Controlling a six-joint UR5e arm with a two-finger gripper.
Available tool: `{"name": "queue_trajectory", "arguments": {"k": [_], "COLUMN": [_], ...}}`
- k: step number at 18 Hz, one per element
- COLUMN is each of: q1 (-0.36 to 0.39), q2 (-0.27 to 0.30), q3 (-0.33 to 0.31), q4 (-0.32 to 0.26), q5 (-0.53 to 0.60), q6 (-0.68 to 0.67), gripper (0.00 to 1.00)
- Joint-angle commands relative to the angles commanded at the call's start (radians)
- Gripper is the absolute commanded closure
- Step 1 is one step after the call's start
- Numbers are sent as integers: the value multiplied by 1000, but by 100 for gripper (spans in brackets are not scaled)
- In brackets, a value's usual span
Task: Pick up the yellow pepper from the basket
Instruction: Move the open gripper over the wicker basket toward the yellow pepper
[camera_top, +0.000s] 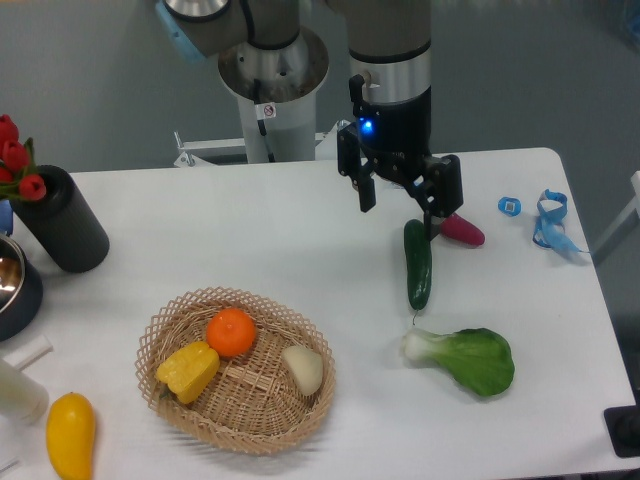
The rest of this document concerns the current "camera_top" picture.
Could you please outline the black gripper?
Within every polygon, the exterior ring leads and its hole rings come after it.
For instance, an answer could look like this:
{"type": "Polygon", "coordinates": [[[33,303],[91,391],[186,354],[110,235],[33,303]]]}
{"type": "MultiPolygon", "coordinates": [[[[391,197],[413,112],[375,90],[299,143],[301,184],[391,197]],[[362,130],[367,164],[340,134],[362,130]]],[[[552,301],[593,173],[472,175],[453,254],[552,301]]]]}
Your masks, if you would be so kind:
{"type": "Polygon", "coordinates": [[[376,205],[373,166],[362,161],[361,149],[376,158],[376,173],[404,185],[423,211],[425,237],[432,241],[442,222],[463,204],[460,159],[429,156],[431,91],[405,101],[375,103],[365,99],[365,79],[349,79],[355,122],[337,131],[337,166],[358,193],[362,212],[376,205]]]}

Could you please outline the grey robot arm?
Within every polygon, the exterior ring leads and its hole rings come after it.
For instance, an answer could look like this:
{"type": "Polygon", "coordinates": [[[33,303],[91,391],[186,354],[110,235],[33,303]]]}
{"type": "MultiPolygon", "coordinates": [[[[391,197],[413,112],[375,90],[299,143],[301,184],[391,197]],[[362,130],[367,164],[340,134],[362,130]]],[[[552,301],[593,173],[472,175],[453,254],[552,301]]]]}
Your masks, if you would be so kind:
{"type": "MultiPolygon", "coordinates": [[[[337,132],[339,173],[362,211],[374,181],[403,187],[420,206],[427,239],[463,202],[456,156],[433,156],[431,5],[427,1],[332,1],[344,18],[352,120],[337,132]]],[[[315,96],[329,66],[323,41],[297,1],[160,1],[156,12],[181,54],[218,60],[236,97],[252,163],[315,156],[315,96]]]]}

